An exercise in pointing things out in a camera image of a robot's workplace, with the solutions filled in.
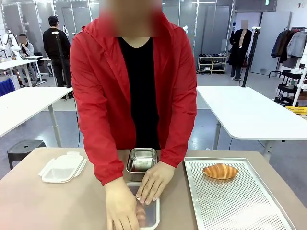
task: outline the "shoe rack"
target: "shoe rack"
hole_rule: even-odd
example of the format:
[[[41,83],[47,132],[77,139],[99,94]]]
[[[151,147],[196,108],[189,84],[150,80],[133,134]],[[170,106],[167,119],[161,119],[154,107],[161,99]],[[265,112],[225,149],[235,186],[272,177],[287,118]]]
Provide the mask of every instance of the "shoe rack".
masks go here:
[[[226,56],[198,57],[197,73],[199,74],[225,74]]]

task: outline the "person's left hand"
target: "person's left hand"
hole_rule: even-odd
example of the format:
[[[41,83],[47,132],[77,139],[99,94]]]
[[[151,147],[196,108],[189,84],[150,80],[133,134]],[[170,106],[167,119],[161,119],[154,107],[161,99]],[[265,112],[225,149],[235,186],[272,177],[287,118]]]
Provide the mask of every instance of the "person's left hand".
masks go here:
[[[136,197],[140,198],[142,204],[145,202],[148,205],[151,201],[155,201],[173,178],[174,171],[173,166],[161,161],[158,162],[154,167],[147,170]]]

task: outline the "table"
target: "table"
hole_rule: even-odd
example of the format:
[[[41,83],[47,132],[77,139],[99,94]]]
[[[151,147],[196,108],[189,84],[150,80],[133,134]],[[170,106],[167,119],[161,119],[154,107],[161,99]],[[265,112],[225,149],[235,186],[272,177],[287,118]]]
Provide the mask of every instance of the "table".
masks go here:
[[[277,140],[307,140],[307,121],[250,87],[200,86],[215,117],[212,150],[217,149],[221,125],[234,139],[266,140],[264,157],[269,161]]]
[[[26,56],[26,57],[23,57],[23,59],[35,59],[36,60],[35,64],[36,64],[37,72],[38,72],[39,79],[40,79],[40,82],[38,83],[38,85],[46,82],[46,80],[44,82],[42,80],[42,76],[41,76],[41,73],[40,73],[40,70],[39,70],[39,67],[38,67],[38,63],[37,63],[37,59],[42,58],[42,57],[43,56]]]
[[[43,183],[38,176],[50,159],[67,151],[79,151],[87,158],[82,148],[37,148],[0,181],[0,223],[5,230],[106,230],[106,194],[89,161],[78,177],[65,184]],[[126,163],[129,151],[120,150],[118,155]],[[306,208],[260,153],[188,151],[187,156],[247,158],[296,229],[306,229]],[[157,230],[197,230],[182,163],[162,193],[160,203],[161,222]]]
[[[72,88],[21,88],[0,97],[0,137],[48,107],[58,147],[62,146],[52,104]]]
[[[12,61],[5,61],[0,63],[0,70],[5,70],[5,69],[10,69],[11,70],[11,74],[13,74],[13,68],[16,67],[18,69],[18,71],[20,72],[20,74],[22,73],[20,66],[22,66],[24,68],[25,74],[27,76],[28,79],[28,84],[30,87],[32,87],[32,83],[31,83],[31,79],[30,79],[30,75],[29,75],[29,71],[27,68],[27,64],[29,63],[33,63],[35,62],[35,60],[12,60]],[[25,81],[23,78],[21,78],[22,84],[25,84]]]
[[[41,61],[46,61],[46,62],[49,62],[51,64],[51,70],[52,70],[52,76],[53,76],[54,84],[55,84],[55,86],[58,86],[57,79],[56,79],[56,76],[54,74],[54,70],[53,70],[51,59],[46,57],[46,58],[42,58]]]

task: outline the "perforated baking tray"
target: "perforated baking tray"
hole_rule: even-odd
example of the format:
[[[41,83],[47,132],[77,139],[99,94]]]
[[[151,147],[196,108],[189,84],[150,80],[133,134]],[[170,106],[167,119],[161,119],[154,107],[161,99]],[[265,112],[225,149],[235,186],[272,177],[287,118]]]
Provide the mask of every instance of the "perforated baking tray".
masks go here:
[[[190,158],[185,167],[199,230],[295,230],[293,223],[247,159]],[[235,178],[217,180],[202,169],[224,163]]]

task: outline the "metal tray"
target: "metal tray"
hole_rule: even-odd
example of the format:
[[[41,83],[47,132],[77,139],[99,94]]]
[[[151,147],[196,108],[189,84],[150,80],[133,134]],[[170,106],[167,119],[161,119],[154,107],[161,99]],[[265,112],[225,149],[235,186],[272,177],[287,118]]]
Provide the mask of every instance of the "metal tray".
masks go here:
[[[129,154],[126,170],[131,181],[142,181],[148,169],[157,163],[157,153],[154,149],[132,149]]]
[[[136,195],[140,187],[140,182],[128,182],[127,186]],[[137,200],[137,217],[145,211],[145,218],[138,218],[140,230],[154,230],[160,223],[160,199],[153,201],[150,205],[142,205]]]
[[[244,158],[184,159],[200,230],[295,230],[293,223]],[[238,169],[229,180],[204,175],[202,169],[224,163]]]

